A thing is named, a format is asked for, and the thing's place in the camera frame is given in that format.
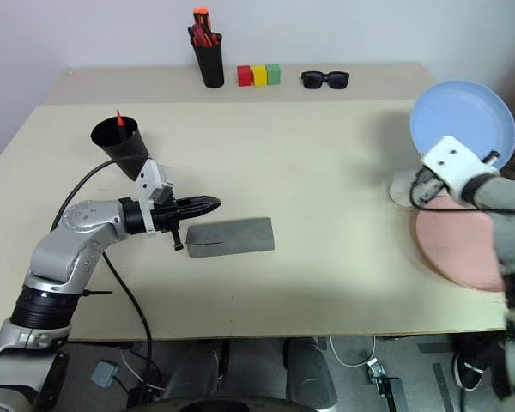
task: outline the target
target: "cable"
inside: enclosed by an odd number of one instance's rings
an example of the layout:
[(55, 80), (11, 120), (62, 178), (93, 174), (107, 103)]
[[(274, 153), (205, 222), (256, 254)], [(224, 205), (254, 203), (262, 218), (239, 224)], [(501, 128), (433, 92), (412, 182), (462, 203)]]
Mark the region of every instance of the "cable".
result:
[(78, 182), (78, 184), (76, 184), (74, 189), (72, 191), (70, 191), (69, 195), (63, 201), (63, 204), (61, 204), (61, 207), (59, 208), (57, 214), (55, 215), (55, 219), (53, 220), (53, 223), (51, 225), (50, 232), (53, 231), (53, 229), (55, 229), (58, 226), (59, 221), (61, 220), (61, 216), (63, 216), (63, 213), (67, 209), (67, 206), (69, 206), (70, 201), (73, 199), (73, 197), (76, 195), (76, 193), (78, 193), (78, 191), (86, 184), (86, 182), (88, 182), (88, 180), (90, 180), (90, 178), (92, 176), (94, 176), (99, 170), (104, 169), (105, 167), (110, 166), (112, 164), (119, 163), (120, 161), (133, 161), (133, 160), (137, 160), (137, 159), (148, 159), (148, 156), (143, 156), (143, 155), (122, 156), (122, 157), (118, 157), (117, 159), (111, 159), (109, 161), (104, 161), (97, 167), (94, 167), (92, 170), (90, 170), (88, 172), (88, 174), (86, 174), (86, 176), (84, 176), (82, 178), (82, 180), (80, 182)]
[(336, 358), (336, 360), (338, 362), (340, 362), (340, 365), (342, 365), (344, 367), (363, 367), (374, 357), (374, 353), (376, 352), (376, 336), (372, 336), (372, 352), (370, 352), (370, 355), (368, 356), (368, 358), (359, 363), (345, 363), (337, 355), (336, 348), (334, 348), (334, 340), (332, 339), (332, 336), (328, 336), (328, 337), (330, 339), (330, 347), (332, 348), (332, 353), (334, 354), (334, 357)]
[(145, 362), (145, 371), (143, 372), (143, 377), (145, 379), (141, 379), (143, 382), (143, 386), (149, 385), (147, 382), (148, 379), (148, 372), (150, 370), (151, 361), (153, 360), (153, 336), (151, 335), (151, 329), (148, 326), (147, 318), (145, 317), (145, 313), (143, 313), (142, 308), (139, 306), (139, 303), (137, 302), (136, 297), (131, 292), (130, 288), (124, 283), (120, 275), (118, 274), (117, 270), (112, 266), (111, 260), (106, 255), (105, 252), (102, 253), (103, 258), (105, 259), (106, 265), (109, 267), (109, 269), (112, 272), (112, 275), (115, 277), (115, 279), (120, 284), (120, 287), (126, 292), (128, 295), (128, 298), (130, 298), (131, 304), (136, 308), (136, 312), (139, 315), (139, 318), (141, 319), (141, 322), (143, 324), (143, 328), (145, 329), (145, 335), (147, 337), (147, 361)]
[[(144, 361), (147, 360), (147, 357), (146, 356), (143, 356), (142, 354), (138, 354), (136, 351), (134, 350), (129, 350), (128, 352), (130, 352), (131, 354), (133, 354), (134, 356), (140, 358), (140, 359), (143, 359)], [(161, 372), (161, 369), (158, 367), (158, 365), (156, 365), (156, 363), (151, 360), (151, 365), (154, 367), (154, 370), (156, 371), (156, 375), (158, 377), (158, 379), (156, 380), (156, 382), (158, 383), (158, 385), (161, 383), (162, 381), (162, 372)]]
[(112, 377), (112, 380), (114, 380), (114, 381), (115, 381), (115, 382), (116, 382), (116, 383), (117, 383), (117, 384), (122, 388), (122, 390), (123, 390), (124, 392), (126, 392), (126, 395), (128, 395), (128, 396), (130, 395), (130, 392), (129, 392), (129, 391), (128, 391), (128, 389), (126, 388), (126, 385), (124, 385), (124, 384), (122, 383), (122, 381), (121, 381), (119, 378), (117, 378), (116, 376), (113, 376), (113, 377)]
[(460, 412), (465, 412), (465, 389), (460, 389)]
[[(55, 215), (53, 223), (51, 224), (50, 232), (52, 232), (58, 226), (59, 222), (61, 221), (61, 217), (63, 216), (65, 210), (69, 206), (69, 203), (76, 196), (76, 193), (78, 193), (78, 191), (92, 178), (92, 176), (94, 176), (98, 171), (100, 171), (100, 170), (104, 169), (105, 167), (108, 167), (112, 164), (118, 163), (120, 161), (129, 161), (129, 160), (137, 160), (137, 159), (148, 159), (148, 156), (143, 156), (143, 155), (122, 156), (122, 157), (118, 157), (117, 159), (104, 161), (97, 167), (94, 167), (92, 170), (90, 170), (86, 174), (86, 176), (84, 176), (80, 180), (80, 182), (78, 182), (78, 184), (76, 184), (76, 186), (73, 188), (73, 190), (70, 191), (69, 195), (65, 198), (65, 200), (59, 207), (59, 210)], [(136, 308), (137, 314), (139, 315), (139, 318), (141, 319), (142, 324), (143, 324), (143, 328), (145, 329), (145, 335), (147, 337), (147, 362), (145, 364), (145, 371), (143, 372), (144, 379), (142, 379), (143, 386), (145, 386), (145, 385), (147, 385), (148, 373), (150, 370), (151, 361), (152, 361), (152, 357), (153, 357), (153, 337), (151, 335), (151, 330), (148, 326), (148, 322), (145, 317), (145, 314), (143, 313), (141, 307), (139, 306), (139, 303), (136, 300), (136, 297), (130, 291), (128, 286), (126, 286), (126, 284), (124, 283), (124, 281), (122, 280), (122, 278), (120, 277), (120, 275), (118, 274), (118, 272), (116, 271), (114, 266), (112, 266), (111, 260), (104, 252), (103, 252), (103, 258), (105, 259), (106, 265), (109, 267), (109, 269), (111, 270), (112, 274), (114, 275), (114, 277), (116, 278), (116, 280), (118, 281), (118, 283), (120, 284), (122, 289), (128, 295), (128, 298), (130, 298), (132, 305)], [(143, 401), (144, 397), (145, 397), (145, 393), (144, 393), (144, 391), (142, 391), (141, 398), (140, 398), (141, 402)]]
[(431, 209), (424, 208), (420, 204), (416, 203), (414, 200), (414, 190), (416, 187), (416, 182), (414, 182), (410, 186), (409, 200), (412, 207), (418, 210), (423, 210), (425, 212), (436, 212), (436, 213), (476, 213), (476, 212), (484, 212), (484, 213), (500, 213), (502, 215), (515, 215), (515, 209)]
[[(120, 351), (120, 357), (122, 358), (122, 362), (128, 368), (128, 370), (131, 372), (131, 374), (134, 375), (137, 378), (137, 380), (139, 380), (140, 382), (143, 382), (143, 378), (141, 376), (139, 376), (139, 373), (137, 373), (134, 370), (134, 368), (131, 367), (131, 365), (126, 360), (126, 358), (124, 356), (124, 351), (123, 350)], [(145, 385), (147, 385), (149, 388), (156, 389), (157, 391), (165, 391), (166, 390), (166, 388), (162, 388), (160, 386), (152, 385), (152, 384), (149, 384), (149, 383), (146, 383)]]

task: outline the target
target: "white cable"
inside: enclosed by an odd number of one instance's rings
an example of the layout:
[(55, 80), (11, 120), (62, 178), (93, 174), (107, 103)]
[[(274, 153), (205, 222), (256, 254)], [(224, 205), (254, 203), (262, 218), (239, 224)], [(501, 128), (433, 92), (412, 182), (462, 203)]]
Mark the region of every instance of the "white cable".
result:
[[(137, 380), (139, 380), (140, 382), (143, 382), (143, 378), (141, 376), (139, 376), (139, 374), (136, 371), (134, 371), (134, 368), (130, 366), (130, 364), (124, 357), (124, 351), (122, 349), (120, 349), (120, 356), (122, 357), (122, 362), (128, 368), (128, 370), (131, 372), (131, 374), (134, 375), (137, 378)], [(159, 386), (155, 386), (155, 385), (152, 385), (149, 383), (147, 383), (147, 386), (149, 388), (156, 389), (157, 391), (165, 391), (166, 390), (166, 388), (160, 388)]]
[(338, 362), (340, 362), (340, 365), (343, 365), (345, 367), (363, 367), (365, 366), (373, 357), (374, 352), (376, 352), (376, 336), (372, 336), (372, 352), (370, 353), (370, 356), (368, 356), (368, 359), (359, 362), (359, 363), (345, 363), (343, 360), (340, 359), (340, 357), (337, 355), (336, 348), (334, 348), (334, 341), (332, 340), (332, 336), (329, 336), (330, 338), (330, 347), (332, 348), (332, 353), (334, 354), (334, 357)]

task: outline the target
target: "marker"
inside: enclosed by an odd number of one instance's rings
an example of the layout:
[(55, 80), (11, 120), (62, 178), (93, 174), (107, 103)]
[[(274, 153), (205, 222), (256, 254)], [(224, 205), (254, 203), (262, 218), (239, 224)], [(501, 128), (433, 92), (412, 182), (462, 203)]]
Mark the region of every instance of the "marker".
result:
[(120, 111), (117, 110), (117, 127), (118, 127), (118, 136), (120, 138), (120, 142), (125, 142), (128, 140), (128, 131), (126, 129), (126, 123), (124, 119), (120, 115)]

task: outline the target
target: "gray connector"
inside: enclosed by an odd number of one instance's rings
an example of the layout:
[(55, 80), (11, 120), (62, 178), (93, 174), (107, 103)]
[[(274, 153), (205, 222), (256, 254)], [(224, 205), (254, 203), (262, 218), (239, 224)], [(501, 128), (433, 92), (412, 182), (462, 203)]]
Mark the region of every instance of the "gray connector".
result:
[(112, 385), (112, 377), (118, 372), (118, 365), (110, 360), (100, 360), (92, 375), (92, 382), (101, 388)]

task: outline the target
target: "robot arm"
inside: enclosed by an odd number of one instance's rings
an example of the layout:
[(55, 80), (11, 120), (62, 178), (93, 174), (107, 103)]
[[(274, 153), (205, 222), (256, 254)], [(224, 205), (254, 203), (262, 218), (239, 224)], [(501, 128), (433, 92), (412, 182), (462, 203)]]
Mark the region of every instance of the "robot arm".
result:
[(0, 330), (0, 411), (53, 403), (68, 356), (70, 320), (101, 253), (131, 234), (172, 232), (183, 248), (179, 221), (218, 208), (215, 197), (175, 199), (166, 168), (148, 161), (136, 181), (139, 200), (83, 202), (68, 209), (36, 247), (21, 294)]
[[(494, 224), (494, 249), (504, 276), (509, 309), (506, 325), (511, 339), (506, 342), (506, 368), (515, 391), (515, 213), (510, 213), (515, 211), (515, 181), (499, 177), (498, 171), (488, 164), (496, 155), (493, 152), (480, 161), (457, 139), (444, 136), (422, 158), (425, 168), (417, 180), (419, 185), (427, 186), (427, 179), (437, 179), (456, 202), (492, 210), (488, 214)], [(431, 196), (432, 193), (422, 191), (419, 198), (427, 201)], [(495, 209), (506, 212), (497, 213)]]

